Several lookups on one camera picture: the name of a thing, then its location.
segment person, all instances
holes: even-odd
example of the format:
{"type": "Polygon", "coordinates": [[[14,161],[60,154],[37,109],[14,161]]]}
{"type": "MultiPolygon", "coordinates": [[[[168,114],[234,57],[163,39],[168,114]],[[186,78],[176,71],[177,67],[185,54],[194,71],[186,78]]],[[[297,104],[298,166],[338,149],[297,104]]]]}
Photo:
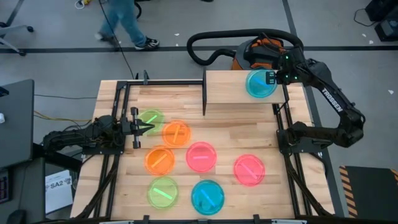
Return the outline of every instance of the person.
{"type": "Polygon", "coordinates": [[[108,0],[109,10],[101,29],[95,37],[118,48],[119,43],[114,36],[114,30],[120,21],[137,50],[154,50],[159,47],[159,41],[145,36],[138,28],[134,15],[134,0],[108,0]]]}

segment yellow cable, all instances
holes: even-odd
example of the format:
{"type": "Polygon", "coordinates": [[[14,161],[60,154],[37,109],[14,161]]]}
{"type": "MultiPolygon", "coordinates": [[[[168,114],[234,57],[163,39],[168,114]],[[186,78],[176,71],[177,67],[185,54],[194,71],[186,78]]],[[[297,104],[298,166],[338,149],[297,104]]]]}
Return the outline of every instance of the yellow cable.
{"type": "Polygon", "coordinates": [[[49,119],[49,120],[53,120],[53,121],[75,121],[75,122],[87,122],[87,121],[91,121],[90,119],[68,119],[68,118],[52,118],[49,117],[47,115],[44,115],[42,113],[39,113],[38,111],[34,111],[35,113],[37,113],[38,115],[40,115],[41,117],[45,118],[45,119],[49,119]]]}

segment blue petri dish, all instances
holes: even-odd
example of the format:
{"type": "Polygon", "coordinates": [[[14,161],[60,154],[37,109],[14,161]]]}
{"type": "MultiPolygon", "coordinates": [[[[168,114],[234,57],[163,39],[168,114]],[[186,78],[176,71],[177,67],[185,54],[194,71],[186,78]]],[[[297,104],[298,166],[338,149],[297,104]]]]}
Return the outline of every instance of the blue petri dish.
{"type": "Polygon", "coordinates": [[[212,180],[203,180],[194,186],[191,194],[192,205],[202,215],[214,215],[224,205],[224,191],[212,180]]]}
{"type": "Polygon", "coordinates": [[[246,78],[246,90],[255,98],[265,98],[275,92],[277,84],[266,83],[266,72],[273,70],[253,70],[246,78]]]}

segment vacuum hose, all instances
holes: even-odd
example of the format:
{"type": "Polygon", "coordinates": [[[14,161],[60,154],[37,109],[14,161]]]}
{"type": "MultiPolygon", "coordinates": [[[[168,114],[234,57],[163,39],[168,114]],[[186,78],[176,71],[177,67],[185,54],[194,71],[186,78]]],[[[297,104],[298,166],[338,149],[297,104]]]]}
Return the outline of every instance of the vacuum hose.
{"type": "Polygon", "coordinates": [[[261,33],[267,34],[270,38],[279,38],[287,40],[293,46],[299,45],[303,48],[303,42],[293,34],[285,31],[275,29],[244,29],[244,30],[227,30],[227,31],[214,31],[214,32],[203,32],[195,34],[188,39],[187,50],[191,58],[199,65],[211,65],[220,55],[229,57],[235,57],[235,51],[230,49],[218,49],[212,53],[207,60],[200,59],[193,51],[192,44],[197,40],[203,39],[215,39],[215,38],[228,38],[228,37],[257,37],[261,33]]]}

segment sneaker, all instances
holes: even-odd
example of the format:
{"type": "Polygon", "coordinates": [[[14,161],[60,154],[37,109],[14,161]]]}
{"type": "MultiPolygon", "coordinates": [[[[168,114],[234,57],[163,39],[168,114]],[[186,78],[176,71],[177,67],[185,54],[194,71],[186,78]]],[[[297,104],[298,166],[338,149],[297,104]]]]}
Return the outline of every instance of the sneaker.
{"type": "Polygon", "coordinates": [[[116,40],[115,37],[108,37],[100,33],[96,33],[94,36],[97,40],[102,42],[107,42],[108,44],[112,45],[115,48],[115,50],[119,49],[119,42],[118,40],[116,40]]]}
{"type": "Polygon", "coordinates": [[[147,41],[145,41],[144,46],[142,47],[134,46],[134,47],[136,48],[136,50],[155,50],[156,48],[159,47],[159,41],[147,37],[147,41]]]}

